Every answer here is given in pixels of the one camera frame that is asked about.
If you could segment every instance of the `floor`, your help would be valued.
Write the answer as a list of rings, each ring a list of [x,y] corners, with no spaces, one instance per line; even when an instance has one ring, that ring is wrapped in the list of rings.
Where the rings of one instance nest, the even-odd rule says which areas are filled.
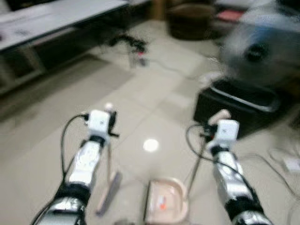
[[[147,183],[155,177],[175,177],[187,184],[195,162],[185,142],[185,129],[192,124],[198,91],[207,85],[204,74],[218,71],[211,41],[185,42],[168,36],[165,24],[148,21],[131,33],[149,42],[146,67],[130,68],[126,49],[95,48],[86,56],[52,74],[30,83],[0,102],[0,223],[28,224],[55,193],[60,181],[59,141],[62,127],[74,114],[103,109],[112,102],[119,112],[114,139],[113,168],[123,181],[109,211],[95,215],[105,188],[106,153],[97,173],[97,184],[87,209],[89,225],[113,224],[127,218],[142,224]],[[71,125],[66,137],[67,158],[78,150],[86,135],[81,121]],[[300,176],[286,173],[272,161],[268,150],[299,150],[295,132],[285,121],[240,140],[234,147],[238,156],[258,153],[283,174],[300,193]],[[146,152],[143,143],[156,139],[158,150]],[[274,151],[276,157],[286,154]],[[276,225],[286,225],[295,198],[266,164],[242,160],[245,176],[256,188],[266,214]],[[300,209],[291,224],[300,221]],[[190,195],[190,213],[183,224],[229,225],[218,200],[212,165],[203,162]]]

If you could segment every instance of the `red object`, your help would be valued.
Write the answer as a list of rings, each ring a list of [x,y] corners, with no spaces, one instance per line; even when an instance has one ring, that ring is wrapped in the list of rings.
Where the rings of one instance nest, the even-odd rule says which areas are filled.
[[[237,22],[244,14],[242,11],[225,10],[217,14],[217,18],[224,21]]]

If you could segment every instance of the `dustpan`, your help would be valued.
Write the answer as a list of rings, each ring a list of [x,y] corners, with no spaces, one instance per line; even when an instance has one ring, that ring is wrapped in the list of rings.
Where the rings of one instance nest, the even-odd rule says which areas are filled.
[[[146,224],[176,224],[188,215],[187,189],[180,180],[160,178],[148,186]]]

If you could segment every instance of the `white desk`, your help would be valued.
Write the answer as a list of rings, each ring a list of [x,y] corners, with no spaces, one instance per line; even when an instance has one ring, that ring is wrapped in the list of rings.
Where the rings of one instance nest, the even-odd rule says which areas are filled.
[[[126,0],[57,0],[46,3],[46,13],[38,17],[15,20],[14,16],[9,16],[8,22],[1,22],[0,17],[0,34],[3,36],[0,53],[19,47],[35,69],[24,77],[16,78],[0,55],[0,82],[5,85],[0,87],[0,94],[45,72],[43,63],[30,47],[32,41],[126,6]]]
[[[0,24],[3,36],[0,52],[126,5],[125,0],[58,0],[47,3],[48,15]]]

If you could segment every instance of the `metallic robot arm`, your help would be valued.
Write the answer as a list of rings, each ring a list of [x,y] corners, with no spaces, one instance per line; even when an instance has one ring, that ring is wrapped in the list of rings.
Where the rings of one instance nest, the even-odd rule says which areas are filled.
[[[231,145],[236,141],[239,123],[234,120],[219,120],[217,131],[207,150],[215,161],[214,177],[218,183],[218,194],[233,225],[273,225],[265,216],[258,196],[241,175],[243,170]]]
[[[85,209],[93,190],[95,172],[102,150],[110,145],[110,136],[116,120],[116,112],[93,110],[86,125],[89,139],[84,141],[75,156],[74,168],[68,179],[60,185],[38,225],[86,225]]]

